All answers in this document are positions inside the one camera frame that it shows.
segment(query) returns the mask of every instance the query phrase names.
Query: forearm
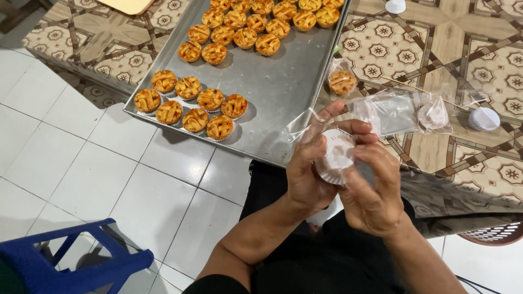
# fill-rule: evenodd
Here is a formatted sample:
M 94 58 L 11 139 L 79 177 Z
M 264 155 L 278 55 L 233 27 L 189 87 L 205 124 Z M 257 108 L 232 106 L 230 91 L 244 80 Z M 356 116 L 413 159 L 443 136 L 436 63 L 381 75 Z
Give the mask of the forearm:
M 246 217 L 218 243 L 249 265 L 263 261 L 308 217 L 283 195 L 270 206 Z
M 416 294 L 466 294 L 432 246 L 405 214 L 398 232 L 383 238 L 402 279 Z

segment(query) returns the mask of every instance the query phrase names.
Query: metal baking tray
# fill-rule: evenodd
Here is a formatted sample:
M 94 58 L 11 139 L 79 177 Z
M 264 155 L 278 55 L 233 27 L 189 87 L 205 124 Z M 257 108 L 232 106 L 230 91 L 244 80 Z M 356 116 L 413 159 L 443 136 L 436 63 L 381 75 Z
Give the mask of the metal baking tray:
M 209 9 L 209 0 L 192 0 L 123 111 L 157 127 L 285 167 L 291 158 L 293 146 L 281 132 L 293 119 L 314 106 L 345 23 L 349 4 L 350 1 L 345 2 L 340 20 L 330 29 L 316 26 L 308 32 L 299 32 L 291 22 L 289 35 L 281 41 L 280 49 L 273 56 L 264 57 L 255 52 L 254 48 L 242 50 L 232 42 L 227 46 L 225 61 L 213 66 L 202 58 L 187 63 L 178 57 L 179 45 L 188 40 L 187 30 L 201 23 L 202 14 Z M 218 88 L 227 96 L 244 96 L 249 106 L 246 113 L 235 121 L 235 131 L 227 139 L 214 142 L 207 138 L 205 132 L 202 135 L 187 132 L 181 123 L 167 126 L 158 122 L 154 116 L 137 114 L 134 95 L 143 88 L 151 87 L 151 77 L 163 69 L 173 71 L 179 78 L 191 75 L 197 77 L 202 89 Z M 190 107 L 197 107 L 196 99 L 189 103 L 193 105 L 184 105 L 184 114 Z

